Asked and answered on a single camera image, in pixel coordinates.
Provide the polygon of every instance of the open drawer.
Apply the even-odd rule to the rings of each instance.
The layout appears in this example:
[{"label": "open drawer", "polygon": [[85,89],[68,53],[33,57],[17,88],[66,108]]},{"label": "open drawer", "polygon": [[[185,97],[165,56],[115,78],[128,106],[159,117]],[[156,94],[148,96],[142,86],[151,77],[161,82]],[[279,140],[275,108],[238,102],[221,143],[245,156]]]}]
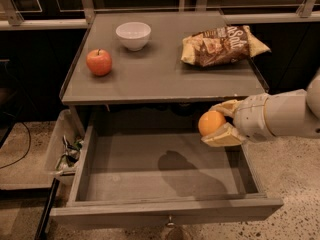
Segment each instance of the open drawer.
[{"label": "open drawer", "polygon": [[200,140],[201,113],[125,107],[93,113],[65,207],[76,228],[263,220],[282,206],[261,192],[244,147]]}]

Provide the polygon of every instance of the white bowl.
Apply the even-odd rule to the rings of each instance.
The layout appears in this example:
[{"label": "white bowl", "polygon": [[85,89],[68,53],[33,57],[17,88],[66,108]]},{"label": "white bowl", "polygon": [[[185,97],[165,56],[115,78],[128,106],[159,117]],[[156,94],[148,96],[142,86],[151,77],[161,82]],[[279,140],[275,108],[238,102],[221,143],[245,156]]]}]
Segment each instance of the white bowl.
[{"label": "white bowl", "polygon": [[127,22],[117,27],[116,34],[130,51],[139,51],[148,43],[151,28],[142,22]]}]

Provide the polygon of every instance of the terrazzo floor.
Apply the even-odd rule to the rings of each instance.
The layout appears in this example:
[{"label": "terrazzo floor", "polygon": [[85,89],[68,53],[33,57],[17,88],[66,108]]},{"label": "terrazzo floor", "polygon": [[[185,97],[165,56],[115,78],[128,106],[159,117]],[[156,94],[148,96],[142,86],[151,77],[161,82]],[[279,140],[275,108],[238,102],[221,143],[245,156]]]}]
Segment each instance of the terrazzo floor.
[{"label": "terrazzo floor", "polygon": [[[0,169],[0,189],[48,187],[43,170],[45,151],[55,122],[26,123],[30,151],[20,162]],[[26,128],[17,123],[0,150],[0,167],[20,158],[28,147]],[[135,229],[76,231],[50,221],[47,239],[214,240],[302,239],[320,240],[320,140],[297,137],[249,145],[249,156],[268,197],[284,205],[265,221],[217,223]],[[0,197],[0,239],[34,239],[45,198],[3,200]]]}]

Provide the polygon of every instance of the apple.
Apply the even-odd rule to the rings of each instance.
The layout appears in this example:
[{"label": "apple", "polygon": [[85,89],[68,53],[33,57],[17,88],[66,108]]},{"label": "apple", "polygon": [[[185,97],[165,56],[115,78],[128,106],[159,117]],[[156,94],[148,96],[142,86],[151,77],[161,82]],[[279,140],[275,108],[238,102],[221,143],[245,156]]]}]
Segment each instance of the apple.
[{"label": "apple", "polygon": [[90,51],[86,57],[86,63],[90,71],[96,76],[104,76],[111,71],[111,55],[102,49]]}]

